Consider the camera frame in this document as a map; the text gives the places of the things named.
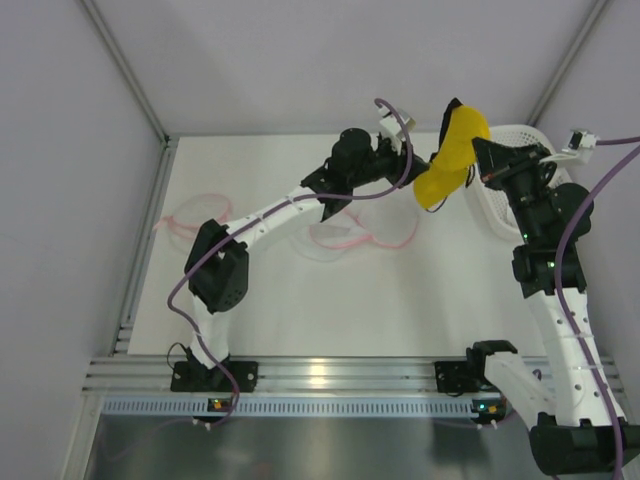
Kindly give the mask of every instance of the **white work surface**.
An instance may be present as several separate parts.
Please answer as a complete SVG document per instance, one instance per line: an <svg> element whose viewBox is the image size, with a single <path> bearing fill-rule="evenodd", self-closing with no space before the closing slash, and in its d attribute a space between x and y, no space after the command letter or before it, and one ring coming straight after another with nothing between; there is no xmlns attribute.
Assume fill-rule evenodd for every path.
<svg viewBox="0 0 640 480"><path fill-rule="evenodd" d="M193 195L221 193L232 218L278 200L330 154L337 135L182 138L163 215ZM428 159L436 134L412 135ZM378 182L367 191L384 189ZM412 189L393 195L413 201ZM155 235L130 354L165 354L188 344L187 323L166 307L186 253ZM334 262L301 256L288 240L250 257L249 292L231 326L233 355L458 356L477 340L507 339L545 355L535 320L511 271L515 243L490 230L474 193L459 191L437 213L421 213L401 250L358 246ZM193 312L185 287L177 303Z"/></svg>

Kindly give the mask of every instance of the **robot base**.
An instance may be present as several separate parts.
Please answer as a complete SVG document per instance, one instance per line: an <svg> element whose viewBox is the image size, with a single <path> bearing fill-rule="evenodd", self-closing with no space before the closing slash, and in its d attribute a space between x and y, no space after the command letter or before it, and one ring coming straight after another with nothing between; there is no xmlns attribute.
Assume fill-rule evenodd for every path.
<svg viewBox="0 0 640 480"><path fill-rule="evenodd" d="M240 393L251 393L258 383L258 362L232 360L227 357L222 364L234 376ZM217 368L207 368L187 349L187 360L176 362L171 378L172 392L231 392L231 382Z"/></svg>

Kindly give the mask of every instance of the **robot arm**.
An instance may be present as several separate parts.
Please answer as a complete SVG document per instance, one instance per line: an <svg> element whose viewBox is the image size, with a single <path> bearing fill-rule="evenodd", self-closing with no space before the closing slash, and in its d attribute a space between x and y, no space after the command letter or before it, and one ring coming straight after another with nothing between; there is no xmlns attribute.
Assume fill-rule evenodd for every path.
<svg viewBox="0 0 640 480"><path fill-rule="evenodd" d="M574 325L567 321L554 281L560 237L588 192L573 183L548 187L556 165L542 145L510 148L484 139L474 139L473 145L482 182L506 193L524 240L513 252L513 272L542 334L555 395L531 374L509 342L477 342L467 351L469 366L479 379L497 387L522 417L543 473L611 471L612 418L593 372L606 377L591 333L586 281L575 247L578 237L591 228L593 206L574 231L562 265ZM593 359L587 358L585 346ZM627 423L610 389L608 394L613 421L622 432L626 463L640 453L640 427Z"/></svg>
<svg viewBox="0 0 640 480"><path fill-rule="evenodd" d="M200 267L189 280L194 295L195 318L200 336L211 354L220 360L229 357L228 331L235 307L248 290L249 257L288 237L299 229L322 222L344 207L353 190L386 178L397 184L407 166L407 148L395 117L381 110L381 133L377 148L371 135L351 128L340 135L331 156L317 170L302 180L299 187L281 200L240 220L219 225L215 220L205 223L196 237L187 260L185 272L209 252L228 232L243 231L229 241L217 254ZM410 129L413 120L400 113ZM400 187L407 186L427 170L427 164L412 155L408 176ZM198 376L209 379L211 388L221 379L213 372L214 364L194 337L187 352Z"/></svg>

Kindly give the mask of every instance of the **yellow banana toy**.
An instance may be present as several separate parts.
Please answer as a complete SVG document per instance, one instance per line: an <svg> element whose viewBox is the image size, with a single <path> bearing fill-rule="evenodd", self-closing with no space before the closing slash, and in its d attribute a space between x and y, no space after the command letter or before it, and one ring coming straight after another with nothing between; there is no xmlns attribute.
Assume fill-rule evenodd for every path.
<svg viewBox="0 0 640 480"><path fill-rule="evenodd" d="M422 208L431 208L451 195L465 181L476 156L475 137L489 139L489 124L482 113L454 98L440 129L440 146L431 157L429 170L413 182L413 193Z"/></svg>

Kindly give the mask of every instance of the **gray wall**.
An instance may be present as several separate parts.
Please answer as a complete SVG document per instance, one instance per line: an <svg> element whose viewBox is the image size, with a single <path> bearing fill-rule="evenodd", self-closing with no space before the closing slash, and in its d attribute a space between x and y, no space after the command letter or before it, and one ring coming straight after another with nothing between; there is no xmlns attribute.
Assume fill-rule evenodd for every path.
<svg viewBox="0 0 640 480"><path fill-rule="evenodd" d="M72 0L0 15L0 469L61 469L159 144Z"/></svg>
<svg viewBox="0 0 640 480"><path fill-rule="evenodd" d="M571 127L602 138L640 135L640 2L617 0L572 68L539 128L556 147ZM601 147L572 172L593 187L631 147ZM640 416L640 159L599 199L593 230L580 242L598 344L610 352Z"/></svg>
<svg viewBox="0 0 640 480"><path fill-rule="evenodd" d="M440 127L454 96L522 122L592 2L97 0L171 133Z"/></svg>

